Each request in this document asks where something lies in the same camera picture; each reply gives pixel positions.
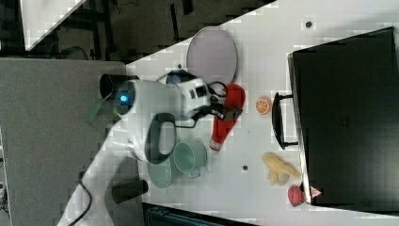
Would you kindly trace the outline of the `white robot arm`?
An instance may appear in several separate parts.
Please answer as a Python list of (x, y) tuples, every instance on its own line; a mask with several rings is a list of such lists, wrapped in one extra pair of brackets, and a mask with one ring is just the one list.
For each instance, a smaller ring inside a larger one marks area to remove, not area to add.
[(190, 129), (190, 121), (208, 115), (222, 123), (218, 128), (222, 134), (228, 134), (243, 112), (246, 98), (237, 84), (216, 90), (197, 77), (177, 83), (128, 80), (114, 94), (120, 119), (80, 174), (56, 226), (114, 226), (105, 195), (124, 160), (134, 158), (153, 165), (165, 162), (178, 143), (177, 130)]

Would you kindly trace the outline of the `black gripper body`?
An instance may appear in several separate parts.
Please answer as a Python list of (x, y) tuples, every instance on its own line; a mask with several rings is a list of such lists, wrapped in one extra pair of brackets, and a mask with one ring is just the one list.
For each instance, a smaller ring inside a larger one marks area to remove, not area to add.
[(211, 101), (211, 113), (220, 120), (223, 120), (224, 118), (223, 113), (224, 109), (226, 108), (225, 99), (221, 97), (212, 96), (210, 98), (210, 101)]

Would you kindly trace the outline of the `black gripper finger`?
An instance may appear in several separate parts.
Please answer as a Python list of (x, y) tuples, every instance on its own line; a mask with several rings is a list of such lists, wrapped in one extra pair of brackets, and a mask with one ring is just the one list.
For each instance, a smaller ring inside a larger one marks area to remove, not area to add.
[(237, 119), (242, 114), (242, 112), (243, 112), (242, 109), (226, 107), (224, 109), (224, 113), (223, 113), (223, 116), (224, 116), (223, 120), (224, 121), (232, 121), (234, 119)]

